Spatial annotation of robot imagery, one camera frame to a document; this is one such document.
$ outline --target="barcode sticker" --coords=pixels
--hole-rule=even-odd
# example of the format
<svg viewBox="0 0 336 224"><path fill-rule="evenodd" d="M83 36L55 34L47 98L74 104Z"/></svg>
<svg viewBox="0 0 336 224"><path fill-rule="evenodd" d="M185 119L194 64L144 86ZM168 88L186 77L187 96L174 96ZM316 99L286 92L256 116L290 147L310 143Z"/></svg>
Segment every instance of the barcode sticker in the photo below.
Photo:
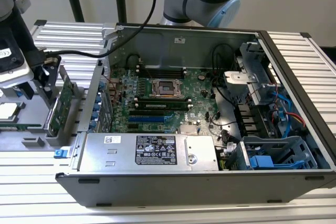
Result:
<svg viewBox="0 0 336 224"><path fill-rule="evenodd" d="M104 143L105 144L120 144L121 136L105 136Z"/></svg>

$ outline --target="sticker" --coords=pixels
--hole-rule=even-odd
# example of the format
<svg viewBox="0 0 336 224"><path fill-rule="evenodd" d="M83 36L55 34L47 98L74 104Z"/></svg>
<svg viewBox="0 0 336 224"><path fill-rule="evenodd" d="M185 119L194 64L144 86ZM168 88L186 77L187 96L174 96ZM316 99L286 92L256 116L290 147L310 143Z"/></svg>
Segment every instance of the sticker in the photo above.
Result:
<svg viewBox="0 0 336 224"><path fill-rule="evenodd" d="M185 43L185 38L175 38L174 43L184 44Z"/></svg>
<svg viewBox="0 0 336 224"><path fill-rule="evenodd" d="M177 165L175 136L136 136L137 165Z"/></svg>
<svg viewBox="0 0 336 224"><path fill-rule="evenodd" d="M146 104L146 108L165 108L167 105L164 104Z"/></svg>
<svg viewBox="0 0 336 224"><path fill-rule="evenodd" d="M105 136L104 143L105 144L120 144L121 136Z"/></svg>
<svg viewBox="0 0 336 224"><path fill-rule="evenodd" d="M5 49L0 50L0 59L6 58L11 55L12 55L12 51L10 50L10 48L5 48Z"/></svg>

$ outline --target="circuit board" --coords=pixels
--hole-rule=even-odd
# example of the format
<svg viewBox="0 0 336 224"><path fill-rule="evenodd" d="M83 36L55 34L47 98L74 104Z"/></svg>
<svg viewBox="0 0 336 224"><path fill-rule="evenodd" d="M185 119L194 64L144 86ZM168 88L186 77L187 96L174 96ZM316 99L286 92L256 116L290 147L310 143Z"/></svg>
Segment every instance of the circuit board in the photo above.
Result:
<svg viewBox="0 0 336 224"><path fill-rule="evenodd" d="M58 131L65 126L71 107L72 94L72 83L70 79L66 77L60 95L48 116L47 121L50 122L47 124L49 135L56 136Z"/></svg>
<svg viewBox="0 0 336 224"><path fill-rule="evenodd" d="M164 111L164 122L131 123L130 114L136 110L134 98L141 92L143 97L148 97L152 93L152 83L155 80L139 78L133 70L123 68L112 70L111 79L119 79L119 85L110 90L123 96L111 99L113 106L111 132L176 133L181 126L188 125L190 128L196 128L198 135L211 135L212 132L216 135L218 129L209 129L209 121L205 118L207 112L213 115L217 111L216 99L211 98L213 93L211 80L205 77L206 74L207 70L189 69L184 79L176 80L180 86L180 98L192 100L192 106L187 111Z"/></svg>

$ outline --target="metal bracket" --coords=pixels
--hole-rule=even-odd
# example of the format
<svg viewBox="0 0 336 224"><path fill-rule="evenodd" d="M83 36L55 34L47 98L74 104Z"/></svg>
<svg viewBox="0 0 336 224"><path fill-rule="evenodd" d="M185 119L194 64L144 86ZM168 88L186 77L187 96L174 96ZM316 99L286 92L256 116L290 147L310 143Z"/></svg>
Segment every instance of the metal bracket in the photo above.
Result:
<svg viewBox="0 0 336 224"><path fill-rule="evenodd" d="M258 83L258 79L254 74L247 74L237 71L224 72L226 85L232 96L241 95L247 92L247 85Z"/></svg>

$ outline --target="green circuit board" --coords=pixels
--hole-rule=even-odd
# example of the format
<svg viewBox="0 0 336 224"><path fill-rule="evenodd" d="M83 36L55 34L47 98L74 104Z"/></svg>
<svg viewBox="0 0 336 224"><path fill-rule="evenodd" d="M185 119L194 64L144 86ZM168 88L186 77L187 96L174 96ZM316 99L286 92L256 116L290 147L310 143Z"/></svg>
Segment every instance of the green circuit board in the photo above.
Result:
<svg viewBox="0 0 336 224"><path fill-rule="evenodd" d="M112 100L113 117L111 132L121 133L145 133L145 132L160 132L160 133L176 133L181 125L195 125L197 120L200 124L196 126L199 128L198 135L218 134L219 129L209 130L209 122L205 120L205 113L209 112L212 116L217 112L216 99L210 98L211 94L211 80L199 80L198 76L206 76L207 72L199 69L188 69L184 79L177 80L180 83L181 98L190 98L192 100L192 107L188 111L164 111L165 122L161 123L132 123L129 122L130 112L136 110L134 97L139 95L139 83L144 85L143 97L148 98L152 92L152 80L150 78L138 78L133 70L125 70L117 68L111 71L111 78L118 78L122 84L115 88L117 94L123 94L125 97L116 97ZM208 95L203 96L201 91L207 91Z"/></svg>

